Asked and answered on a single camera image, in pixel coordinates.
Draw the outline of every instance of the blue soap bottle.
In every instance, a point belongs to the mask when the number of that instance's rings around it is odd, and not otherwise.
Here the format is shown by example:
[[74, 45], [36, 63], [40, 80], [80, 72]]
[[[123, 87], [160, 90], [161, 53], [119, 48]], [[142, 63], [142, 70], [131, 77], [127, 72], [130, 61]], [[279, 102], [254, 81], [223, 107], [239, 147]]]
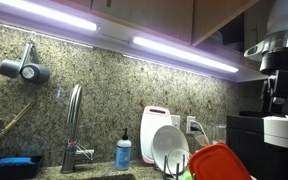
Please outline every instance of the blue soap bottle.
[[132, 142], [128, 139], [127, 128], [124, 129], [122, 139], [117, 142], [115, 168], [118, 170], [127, 170], [130, 166]]

